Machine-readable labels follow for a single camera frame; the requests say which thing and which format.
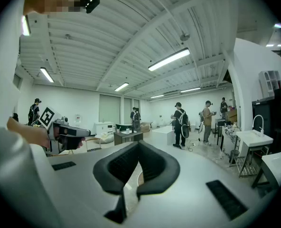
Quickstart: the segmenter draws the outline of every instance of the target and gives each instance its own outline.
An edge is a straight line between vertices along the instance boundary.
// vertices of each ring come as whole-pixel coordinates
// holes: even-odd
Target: shoe
[[[174,143],[173,146],[182,149],[179,144]]]

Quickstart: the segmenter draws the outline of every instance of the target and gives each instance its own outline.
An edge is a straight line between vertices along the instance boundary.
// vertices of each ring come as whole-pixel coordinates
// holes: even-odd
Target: jeans
[[[175,143],[179,144],[179,138],[180,136],[182,136],[182,144],[185,144],[186,139],[182,135],[182,127],[175,127],[174,133],[175,133]]]
[[[211,125],[205,126],[204,142],[208,142],[208,137],[210,136],[210,133],[211,133]]]

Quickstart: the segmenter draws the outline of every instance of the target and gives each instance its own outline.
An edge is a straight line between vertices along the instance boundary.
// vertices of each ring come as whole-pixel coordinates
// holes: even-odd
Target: ceiling light
[[[180,59],[181,57],[185,57],[190,54],[190,51],[188,48],[182,49],[174,54],[171,54],[170,56],[166,57],[165,59],[151,65],[148,69],[150,71],[154,71],[155,69],[158,69],[159,67],[162,67],[168,63],[171,63],[177,59]]]
[[[281,28],[281,24],[275,24],[275,28]]]
[[[54,83],[54,80],[51,78],[50,74],[47,72],[45,67],[41,67],[40,70],[51,83]]]
[[[22,16],[21,23],[22,23],[22,34],[24,36],[29,36],[30,35],[30,27],[28,25],[28,18],[26,16]]]
[[[183,90],[183,91],[181,91],[181,93],[188,92],[188,91],[192,91],[192,90],[197,90],[197,89],[200,89],[200,88],[194,88],[194,89]]]
[[[157,96],[153,96],[153,97],[150,97],[150,98],[152,99],[152,98],[157,98],[157,97],[162,97],[162,96],[164,96],[164,95],[157,95]]]
[[[128,86],[129,83],[123,83],[123,85],[119,86],[115,91],[120,91],[122,88]]]

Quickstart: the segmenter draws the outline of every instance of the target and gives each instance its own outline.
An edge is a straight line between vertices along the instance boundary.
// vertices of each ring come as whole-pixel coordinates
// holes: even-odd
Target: black rubber pad
[[[65,169],[65,168],[69,168],[71,166],[75,166],[76,164],[72,161],[70,162],[65,162],[65,163],[61,163],[61,164],[56,164],[56,165],[52,165],[53,169],[55,171],[61,170],[61,169]]]
[[[231,220],[247,211],[247,208],[219,180],[207,182],[206,185]]]

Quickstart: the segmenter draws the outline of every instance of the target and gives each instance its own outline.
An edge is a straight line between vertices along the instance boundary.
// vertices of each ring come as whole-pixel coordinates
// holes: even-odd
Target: box
[[[231,121],[231,124],[237,122],[237,110],[229,111],[227,114],[227,120]]]

